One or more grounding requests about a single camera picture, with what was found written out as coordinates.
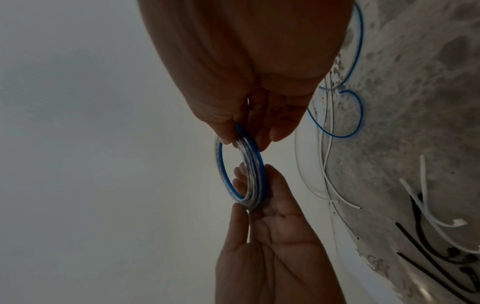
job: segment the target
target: plain background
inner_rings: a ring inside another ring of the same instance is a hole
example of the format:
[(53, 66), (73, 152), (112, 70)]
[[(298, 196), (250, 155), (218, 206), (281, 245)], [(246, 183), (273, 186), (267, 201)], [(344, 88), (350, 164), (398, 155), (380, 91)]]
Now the plain background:
[[(168, 76), (136, 3), (4, 0), (0, 46), (0, 301), (212, 302), (232, 200), (215, 136)], [(339, 266), (293, 136), (263, 158), (286, 176), (347, 298), (371, 303)]]

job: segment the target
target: skin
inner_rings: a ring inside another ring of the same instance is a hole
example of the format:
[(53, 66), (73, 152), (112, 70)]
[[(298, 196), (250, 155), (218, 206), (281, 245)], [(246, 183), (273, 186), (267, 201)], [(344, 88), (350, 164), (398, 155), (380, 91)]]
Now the skin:
[(193, 114), (223, 143), (235, 122), (260, 148), (298, 126), (338, 54), (352, 0), (138, 0)]
[[(217, 304), (345, 303), (322, 243), (305, 219), (284, 177), (265, 167), (268, 203), (247, 213), (234, 204), (216, 265)], [(245, 167), (233, 181), (246, 192)]]

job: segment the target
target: black wire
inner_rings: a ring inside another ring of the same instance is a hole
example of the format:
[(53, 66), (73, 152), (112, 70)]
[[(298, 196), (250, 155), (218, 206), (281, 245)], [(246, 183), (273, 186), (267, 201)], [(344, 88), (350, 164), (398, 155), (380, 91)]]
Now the black wire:
[[(418, 195), (418, 198), (420, 199), (420, 201), (423, 202), (423, 196), (422, 194), (420, 193)], [(420, 208), (417, 206), (417, 204), (415, 203), (414, 199), (412, 197), (410, 197), (410, 200), (411, 200), (411, 207), (413, 209), (413, 216), (415, 218), (415, 230), (416, 230), (416, 235), (418, 236), (418, 239), (420, 240), (420, 243), (434, 256), (444, 260), (445, 262), (448, 262), (448, 263), (451, 263), (451, 264), (457, 264), (457, 265), (465, 265), (465, 264), (470, 264), (470, 263), (473, 263), (473, 262), (476, 262), (479, 260), (479, 258), (474, 255), (474, 254), (467, 254), (465, 255), (465, 257), (463, 258), (463, 260), (461, 261), (454, 261), (452, 260), (452, 258), (458, 254), (460, 254), (460, 251), (455, 248), (455, 247), (451, 247), (449, 248), (449, 252), (450, 255), (449, 256), (443, 256), (441, 255), (440, 253), (438, 253), (429, 243), (429, 241), (427, 240), (427, 238), (425, 237), (425, 233), (422, 229), (422, 212), (420, 211)]]
[(466, 297), (464, 297), (461, 293), (459, 293), (458, 291), (456, 291), (455, 289), (451, 288), (450, 286), (448, 286), (446, 283), (444, 283), (441, 279), (439, 279), (437, 276), (435, 276), (434, 274), (432, 274), (430, 271), (426, 270), (425, 268), (423, 268), (422, 266), (418, 265), (417, 263), (415, 263), (414, 261), (412, 261), (411, 259), (409, 259), (408, 257), (406, 257), (404, 254), (402, 254), (401, 252), (397, 252), (397, 254), (403, 258), (404, 260), (406, 260), (407, 262), (409, 262), (410, 264), (412, 264), (413, 266), (415, 266), (418, 270), (420, 270), (421, 272), (425, 273), (426, 275), (428, 275), (432, 280), (434, 280), (435, 282), (437, 282), (438, 284), (440, 284), (443, 288), (445, 288), (446, 290), (450, 291), (451, 294), (453, 294), (454, 296), (456, 296), (457, 298), (459, 298), (460, 300), (464, 301), (465, 303), (467, 304), (476, 304), (475, 302), (467, 299)]
[(460, 268), (460, 271), (466, 273), (471, 280), (472, 284), (474, 285), (474, 290), (465, 287), (463, 284), (458, 282), (450, 273), (448, 273), (445, 269), (443, 269), (435, 260), (417, 243), (417, 241), (403, 228), (400, 223), (395, 223), (395, 225), (400, 229), (400, 231), (408, 238), (408, 240), (417, 248), (418, 251), (438, 270), (440, 271), (452, 284), (457, 286), (463, 291), (468, 293), (478, 293), (480, 291), (480, 282), (477, 274), (475, 271), (468, 266), (464, 266)]

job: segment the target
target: wire coil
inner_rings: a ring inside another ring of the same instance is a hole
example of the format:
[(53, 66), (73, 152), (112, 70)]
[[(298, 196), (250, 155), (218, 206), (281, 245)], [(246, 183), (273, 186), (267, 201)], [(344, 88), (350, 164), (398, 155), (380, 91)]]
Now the wire coil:
[(236, 125), (236, 145), (243, 158), (246, 168), (247, 190), (246, 195), (241, 196), (230, 182), (225, 169), (223, 157), (223, 144), (220, 138), (215, 139), (215, 160), (220, 177), (232, 199), (242, 204), (248, 211), (253, 211), (264, 203), (268, 193), (267, 176), (265, 175), (264, 162), (256, 143), (248, 133)]

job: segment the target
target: concrete floor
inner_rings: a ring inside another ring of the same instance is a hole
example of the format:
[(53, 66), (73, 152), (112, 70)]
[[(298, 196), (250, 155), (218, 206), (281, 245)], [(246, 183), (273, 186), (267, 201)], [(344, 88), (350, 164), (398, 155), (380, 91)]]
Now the concrete floor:
[[(404, 303), (462, 303), (396, 254), (452, 285), (395, 222), (415, 235), (411, 202), (399, 178), (420, 192), (424, 154), (432, 213), (444, 222), (465, 219), (467, 226), (445, 231), (469, 248), (480, 244), (480, 2), (360, 0), (359, 5), (365, 42), (346, 88), (361, 95), (365, 121), (354, 138), (334, 140), (327, 173), (339, 193), (363, 209), (337, 208), (358, 238), (359, 253), (392, 282)], [(342, 76), (345, 70), (332, 72)], [(335, 132), (346, 134), (358, 121), (358, 107), (344, 97), (334, 96), (333, 102)], [(432, 246), (445, 253), (449, 244), (425, 218), (422, 222)], [(472, 287), (457, 265), (438, 262)], [(480, 273), (480, 262), (470, 266)], [(480, 302), (480, 295), (460, 292)]]

